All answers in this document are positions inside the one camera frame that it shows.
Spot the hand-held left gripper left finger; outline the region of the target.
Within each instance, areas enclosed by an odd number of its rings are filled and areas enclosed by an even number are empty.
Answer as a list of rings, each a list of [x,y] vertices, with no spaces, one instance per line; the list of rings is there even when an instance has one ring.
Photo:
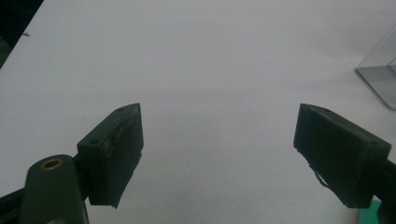
[[[115,208],[125,191],[144,146],[140,104],[110,113],[78,144],[78,158],[89,179],[92,205]]]

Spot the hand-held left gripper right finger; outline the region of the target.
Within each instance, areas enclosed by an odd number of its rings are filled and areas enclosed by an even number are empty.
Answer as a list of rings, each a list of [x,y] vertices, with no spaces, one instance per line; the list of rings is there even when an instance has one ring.
[[[391,144],[317,105],[301,104],[293,146],[322,186],[349,208],[392,203]]]

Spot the green and white glue stick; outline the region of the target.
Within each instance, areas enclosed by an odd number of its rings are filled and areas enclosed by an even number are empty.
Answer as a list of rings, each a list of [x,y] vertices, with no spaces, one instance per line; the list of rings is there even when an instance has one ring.
[[[362,208],[359,212],[358,224],[379,224],[377,211],[380,204],[380,201],[372,201],[369,208]]]

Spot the clear plastic pen holder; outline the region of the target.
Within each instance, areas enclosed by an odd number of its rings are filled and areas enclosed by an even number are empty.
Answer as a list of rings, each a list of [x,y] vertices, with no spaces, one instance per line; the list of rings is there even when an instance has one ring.
[[[396,111],[396,25],[356,66],[355,72],[385,108]]]

